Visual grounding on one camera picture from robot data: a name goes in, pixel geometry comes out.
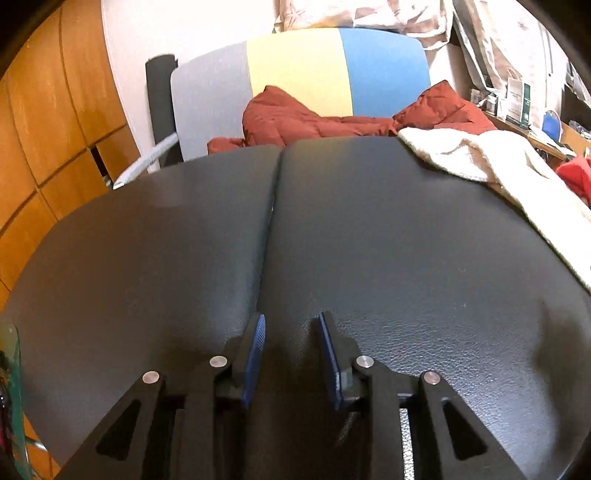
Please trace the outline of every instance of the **black padded table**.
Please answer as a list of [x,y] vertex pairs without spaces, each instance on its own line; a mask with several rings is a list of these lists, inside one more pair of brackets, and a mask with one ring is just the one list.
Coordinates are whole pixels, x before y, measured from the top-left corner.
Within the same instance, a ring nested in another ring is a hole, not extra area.
[[558,479],[589,433],[589,294],[519,211],[396,138],[138,179],[54,227],[2,319],[21,333],[25,409],[64,462],[143,372],[188,371],[257,309],[244,478],[356,477],[324,393],[324,310],[392,369],[442,372],[529,479]]

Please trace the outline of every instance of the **white towel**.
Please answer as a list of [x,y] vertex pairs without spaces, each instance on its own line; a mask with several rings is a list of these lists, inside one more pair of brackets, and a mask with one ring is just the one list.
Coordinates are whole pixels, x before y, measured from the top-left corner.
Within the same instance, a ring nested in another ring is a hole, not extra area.
[[520,135],[470,135],[448,128],[404,128],[416,155],[464,179],[487,183],[519,206],[540,235],[591,291],[591,210]]

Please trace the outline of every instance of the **round metal bolt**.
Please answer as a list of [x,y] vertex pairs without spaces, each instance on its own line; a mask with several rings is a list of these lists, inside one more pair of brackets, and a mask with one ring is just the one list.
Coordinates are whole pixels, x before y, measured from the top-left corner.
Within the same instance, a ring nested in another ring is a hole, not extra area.
[[142,380],[147,384],[156,383],[158,380],[160,380],[160,374],[151,370],[142,375]]
[[228,359],[222,355],[216,355],[211,357],[209,364],[214,368],[225,367],[228,364]]
[[428,384],[437,385],[441,380],[441,375],[439,375],[437,372],[429,370],[429,372],[424,373],[423,378]]
[[361,355],[355,360],[360,367],[369,368],[374,364],[374,359],[367,355]]

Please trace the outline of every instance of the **triangular cutout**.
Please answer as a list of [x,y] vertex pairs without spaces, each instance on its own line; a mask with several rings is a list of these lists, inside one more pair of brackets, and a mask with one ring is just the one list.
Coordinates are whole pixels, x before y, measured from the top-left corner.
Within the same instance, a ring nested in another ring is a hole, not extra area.
[[450,401],[443,402],[443,414],[452,438],[453,451],[458,460],[486,453],[486,445]]
[[100,439],[96,446],[96,453],[105,455],[115,460],[127,460],[131,440],[134,437],[135,423],[138,421],[141,402],[134,400],[121,416],[115,420],[109,430]]

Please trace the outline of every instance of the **red cloth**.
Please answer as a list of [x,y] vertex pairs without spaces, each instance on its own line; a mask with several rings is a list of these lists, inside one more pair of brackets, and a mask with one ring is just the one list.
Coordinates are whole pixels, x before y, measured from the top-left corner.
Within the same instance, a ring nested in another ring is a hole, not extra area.
[[266,86],[244,110],[244,138],[214,138],[209,153],[254,145],[285,147],[297,140],[355,135],[397,135],[405,127],[455,128],[471,134],[496,130],[482,111],[461,98],[444,80],[392,118],[320,116],[279,87]]
[[556,174],[563,179],[566,186],[591,205],[591,160],[576,157],[563,163],[556,169]]

